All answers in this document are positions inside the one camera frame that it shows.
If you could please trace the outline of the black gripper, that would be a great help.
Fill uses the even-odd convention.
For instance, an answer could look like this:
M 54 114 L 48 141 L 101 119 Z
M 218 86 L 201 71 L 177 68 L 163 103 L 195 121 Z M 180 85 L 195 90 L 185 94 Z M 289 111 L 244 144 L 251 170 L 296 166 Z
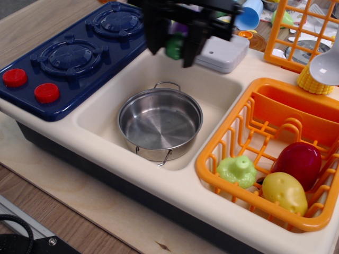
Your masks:
M 184 24 L 188 33 L 182 48 L 183 68 L 194 64 L 211 37 L 230 40 L 235 19 L 242 12 L 236 1 L 127 1 L 140 7 L 149 51 L 156 55 L 165 47 L 171 21 Z

